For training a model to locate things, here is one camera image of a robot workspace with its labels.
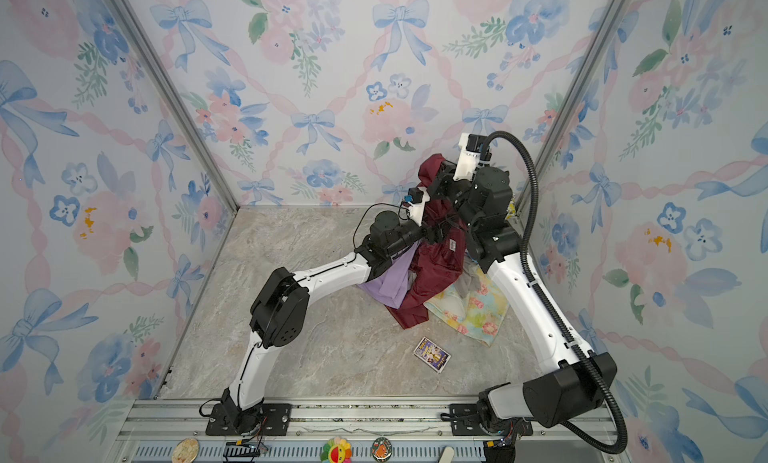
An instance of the wall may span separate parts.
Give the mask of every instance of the wall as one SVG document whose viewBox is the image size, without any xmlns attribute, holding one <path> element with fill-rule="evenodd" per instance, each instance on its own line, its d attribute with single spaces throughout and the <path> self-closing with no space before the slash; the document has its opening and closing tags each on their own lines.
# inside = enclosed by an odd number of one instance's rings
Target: wall
<svg viewBox="0 0 768 463">
<path fill-rule="evenodd" d="M 102 0 L 0 27 L 0 460 L 101 461 L 231 216 Z"/>
<path fill-rule="evenodd" d="M 278 205 L 398 203 L 461 132 L 535 156 L 608 2 L 129 1 L 233 193 Z"/>
<path fill-rule="evenodd" d="M 634 463 L 768 461 L 766 3 L 633 0 L 561 148 L 596 138 L 542 178 L 534 255 Z"/>
</svg>

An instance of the card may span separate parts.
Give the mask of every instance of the card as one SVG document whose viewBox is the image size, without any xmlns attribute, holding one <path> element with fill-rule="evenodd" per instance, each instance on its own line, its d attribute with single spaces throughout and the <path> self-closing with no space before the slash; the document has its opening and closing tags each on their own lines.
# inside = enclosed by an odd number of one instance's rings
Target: card
<svg viewBox="0 0 768 463">
<path fill-rule="evenodd" d="M 418 343 L 416 349 L 413 350 L 413 354 L 438 373 L 442 372 L 448 360 L 451 359 L 451 355 L 446 350 L 440 348 L 426 337 L 422 338 L 422 341 Z"/>
</svg>

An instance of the round badge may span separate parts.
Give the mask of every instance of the round badge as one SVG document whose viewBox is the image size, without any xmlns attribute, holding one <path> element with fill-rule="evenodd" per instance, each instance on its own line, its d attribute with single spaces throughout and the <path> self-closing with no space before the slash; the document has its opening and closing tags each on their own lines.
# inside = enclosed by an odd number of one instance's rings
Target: round badge
<svg viewBox="0 0 768 463">
<path fill-rule="evenodd" d="M 350 443 L 340 437 L 329 439 L 322 447 L 320 460 L 325 463 L 350 463 L 352 460 L 352 446 Z"/>
<path fill-rule="evenodd" d="M 376 461 L 387 461 L 392 456 L 392 443 L 386 438 L 377 438 L 371 446 L 371 455 Z"/>
<path fill-rule="evenodd" d="M 170 460 L 173 463 L 191 463 L 200 452 L 200 443 L 194 438 L 188 438 L 176 445 Z"/>
</svg>

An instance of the gray marble surface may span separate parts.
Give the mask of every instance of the gray marble surface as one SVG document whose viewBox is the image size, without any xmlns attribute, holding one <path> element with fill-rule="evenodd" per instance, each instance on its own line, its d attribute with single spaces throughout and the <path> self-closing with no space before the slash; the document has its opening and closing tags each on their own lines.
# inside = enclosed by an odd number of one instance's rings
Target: gray marble surface
<svg viewBox="0 0 768 463">
<path fill-rule="evenodd" d="M 360 226 L 368 233 L 374 208 Z M 242 208 L 173 362 L 161 398 L 216 398 L 245 353 L 250 305 L 274 268 L 309 269 L 346 255 L 364 208 Z M 423 336 L 451 353 L 442 373 L 412 354 Z M 299 337 L 283 348 L 268 397 L 468 395 L 539 376 L 512 311 L 491 348 L 432 316 L 403 331 L 357 287 L 310 306 Z"/>
</svg>

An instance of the purple cloth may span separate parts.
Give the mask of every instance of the purple cloth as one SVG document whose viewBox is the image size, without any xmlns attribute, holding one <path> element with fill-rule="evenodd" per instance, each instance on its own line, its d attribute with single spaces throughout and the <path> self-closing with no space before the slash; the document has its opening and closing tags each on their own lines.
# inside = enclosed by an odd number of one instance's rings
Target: purple cloth
<svg viewBox="0 0 768 463">
<path fill-rule="evenodd" d="M 379 278 L 358 286 L 376 301 L 398 309 L 408 293 L 408 266 L 411 266 L 417 247 L 418 243 L 408 248 L 408 251 L 398 257 Z"/>
</svg>

